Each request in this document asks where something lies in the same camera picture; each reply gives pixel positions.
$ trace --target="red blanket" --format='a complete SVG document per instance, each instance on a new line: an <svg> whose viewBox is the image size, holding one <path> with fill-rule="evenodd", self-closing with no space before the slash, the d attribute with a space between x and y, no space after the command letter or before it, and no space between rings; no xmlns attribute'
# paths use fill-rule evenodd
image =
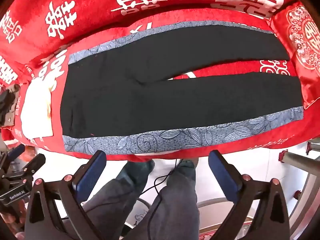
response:
<svg viewBox="0 0 320 240"><path fill-rule="evenodd" d="M1 21L0 55L37 68L81 35L177 8L219 7L270 17L293 0L15 0ZM135 25L133 30L142 30Z"/></svg>
<svg viewBox="0 0 320 240"><path fill-rule="evenodd" d="M240 12L232 12L220 9L186 9L172 12L165 12L145 19L139 20L129 27L112 28L100 33L91 35L78 43L73 44L69 49L59 53L57 56L46 62L41 69L35 71L35 76L46 76L50 71L58 68L59 75L56 77L55 89L52 92L52 128L53 136L45 138L36 138L30 142L21 131L21 120L19 115L24 103L24 96L27 85L23 85L20 91L20 98L17 105L17 116L15 126L12 132L18 140L25 144L38 146L54 152L65 153L80 158L90 158L90 155L80 153L65 152L62 141L62 128L60 123L60 102L63 94L64 83L68 72L69 55L83 49L94 47L100 43L110 41L112 39L128 35L132 32L144 30L146 28L158 27L161 25L172 24L180 21L189 20L224 20L241 23L256 28L270 30L268 24L261 19L243 14ZM205 69L197 70L177 78L194 78L208 75L226 75L248 72L270 72L274 74L297 75L291 62L285 61L251 61L251 62L235 62L223 65L215 65ZM277 129L255 135L250 138L239 141L225 143L217 146L202 147L197 149L179 150L173 153L157 153L147 155L109 155L110 160L146 160L150 158L179 158L179 157L195 157L206 156L212 149L218 149L222 153L230 153L242 151L255 147L287 147L287 145L295 145L306 141L320 133L320 127L314 125L320 122L320 117L316 114L319 110L320 103L316 102L304 112L304 119L284 125Z"/></svg>
<svg viewBox="0 0 320 240"><path fill-rule="evenodd" d="M320 32L300 2L272 17L270 25L296 67L307 109L320 98Z"/></svg>

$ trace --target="wire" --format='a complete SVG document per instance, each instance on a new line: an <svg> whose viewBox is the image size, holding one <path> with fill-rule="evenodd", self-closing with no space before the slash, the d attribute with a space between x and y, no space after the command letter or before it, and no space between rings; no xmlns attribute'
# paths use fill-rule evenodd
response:
<svg viewBox="0 0 320 240"><path fill-rule="evenodd" d="M155 188L155 190L156 190L156 192L157 192L157 195L158 195L158 196L160 197L160 199L161 199L161 200L160 200L160 202L161 202L161 201L162 201L162 197L161 197L161 195L159 194L159 192L158 192L158 190L157 190L157 186L159 186L160 184L162 184L162 183L165 182L165 180L176 170L176 168L178 168L178 166L180 165L180 163L181 163L182 160L183 160L183 159L181 159L180 162L179 162L179 164L177 165L178 159L176 159L174 168L173 168L167 175L160 176L160 177L156 178L155 181L154 181L154 185L153 185L152 187L146 189L145 191L143 191L139 196L141 196L142 194L146 193L147 191ZM160 183L156 184L156 181L157 181L158 179L161 179L161 178L164 178L164 177L165 177L165 179L164 179L163 181L161 181ZM130 192L128 192L128 193L125 193L125 194L121 195L120 197L123 197L123 196L125 196L125 195L130 194L130 193L132 193L132 191L130 191ZM96 208L98 208L98 207L101 207L101 206L106 206L106 205L110 205L110 204L117 204L117 203L120 203L120 202L121 202L121 200L119 200L119 201L117 201L117 202L103 203L103 204L97 205L97 206L95 206L95 207L93 207L93 208L90 208L89 210L85 211L85 213L88 213L88 212L90 212L90 211L92 211L92 210L94 210L94 209L96 209ZM154 216L154 213L155 213L155 211L157 210L158 206L159 206L159 204L157 205L157 207L156 207L155 210L153 211L153 214L151 215L151 217Z"/></svg>

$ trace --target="red pillow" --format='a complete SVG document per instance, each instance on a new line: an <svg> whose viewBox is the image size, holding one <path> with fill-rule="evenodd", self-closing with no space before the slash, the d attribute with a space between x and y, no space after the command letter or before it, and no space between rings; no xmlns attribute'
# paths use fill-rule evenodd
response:
<svg viewBox="0 0 320 240"><path fill-rule="evenodd" d="M210 3L216 2L216 6L221 8L269 17L291 1L15 0L1 20L0 55L22 64L32 63L33 68L79 36L115 22L119 22L118 26L129 26L138 19L161 11L209 7Z"/></svg>
<svg viewBox="0 0 320 240"><path fill-rule="evenodd" d="M159 27L162 25L168 25L173 24L176 22L181 21L190 21L190 20L220 20L220 21L231 21L231 22L237 22L244 25L249 25L255 28L260 28L263 30L270 30L270 27L268 24L261 19L258 19L256 17L253 17L248 14L243 14L240 12L234 12L230 10L221 10L221 9L212 9L212 8L205 8L205 9L185 9L185 10L177 10L172 12L164 12L161 14L157 14L151 17L147 17L144 19L141 19L134 24L124 27L124 28L112 28L108 30L104 30L102 32L96 33L94 35L91 35L78 43L73 44L68 50L65 50L61 53L59 53L57 56L55 56L53 59L51 59L49 62L45 63L41 69L35 70L35 76L43 77L47 75L50 71L57 68L59 70L59 75L56 77L56 85L54 87L54 90L52 91L52 129L53 129L53 136L51 137L44 137L44 138L36 138L32 140L31 142L26 139L22 133L21 129L21 120L19 118L20 111L18 111L18 116L16 116L16 122L15 126L13 127L13 135L15 138L20 140L21 142L38 146L41 148L45 148L47 150L51 150L54 152L60 152L64 154L73 155L79 158L90 158L91 155L81 154L81 153L72 153L72 152L66 152L64 149L64 144L62 140L62 127L60 122L60 103L61 103L61 97L64 90L64 83L66 81L66 76L68 72L68 61L70 54L84 50L89 49L94 46L97 46L98 44L110 41L112 39L116 39L122 36L129 35L131 33L135 33L141 30L153 28L153 27ZM295 69L291 62L286 61L268 61L268 60L261 60L261 61L248 61L248 62L233 62L233 63L227 63L227 64L221 64L221 65L215 65L208 68L204 68L201 70L193 71L191 73L188 73L187 75L182 75L177 78L189 78L192 75L196 77L200 76L206 76L206 75L227 75L227 74L240 74L240 73L247 73L247 72L269 72L274 74L290 74L292 76L296 76ZM20 102L19 102L19 109L22 108L24 103L24 96L27 90L27 86L23 85L21 87L21 95L20 95ZM313 116L313 113L311 110L308 110L310 113L309 116ZM256 145L264 145L268 144L269 142L281 143L292 136L292 133L298 134L300 133L300 127L308 126L310 125L309 119L304 119L300 122L299 127L294 127L294 129L290 129L290 125L284 125L283 127L280 127L278 129L274 129L272 131L252 136L250 138L246 138L243 140L239 140L232 143L222 144L220 146L214 146L219 147L221 152L227 153L232 151L240 151L245 150L249 147L255 147ZM310 134L308 136L312 136L316 133L314 130L310 130ZM195 151L193 150L183 150L182 153L185 157L187 156L199 156L199 155L207 155L211 148L197 148ZM171 153L169 155L159 155L159 153L156 154L160 158L174 158L175 156L180 156L181 151L177 151L175 153ZM141 160L141 159L150 159L152 158L152 154L148 154L142 157L142 155L109 155L109 160L119 160L119 159L126 159L126 160Z"/></svg>
<svg viewBox="0 0 320 240"><path fill-rule="evenodd" d="M300 2L273 16L270 26L292 58L307 109L320 98L320 32Z"/></svg>

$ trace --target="blue floral fabric border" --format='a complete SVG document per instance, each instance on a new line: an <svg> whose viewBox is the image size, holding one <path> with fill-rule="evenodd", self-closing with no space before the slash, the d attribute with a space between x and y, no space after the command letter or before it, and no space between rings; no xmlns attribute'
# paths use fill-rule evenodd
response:
<svg viewBox="0 0 320 240"><path fill-rule="evenodd" d="M72 138L63 135L67 152L141 154L191 149L233 142L303 119L303 107L294 107L257 118L208 127L151 131L128 136Z"/></svg>

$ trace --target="gray pants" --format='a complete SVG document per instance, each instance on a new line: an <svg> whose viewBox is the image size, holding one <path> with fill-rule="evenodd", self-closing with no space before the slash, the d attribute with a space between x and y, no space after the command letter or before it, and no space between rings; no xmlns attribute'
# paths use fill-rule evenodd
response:
<svg viewBox="0 0 320 240"><path fill-rule="evenodd" d="M119 240L124 222L143 191L151 171L143 171L141 165L128 162L116 179L108 182L83 206L84 211L94 208L87 215L104 240ZM169 176L167 186L159 192L162 201L160 196L156 197L143 220L124 240L198 240L199 213L195 180L193 163L182 163ZM70 221L65 220L64 223L69 235L79 239Z"/></svg>

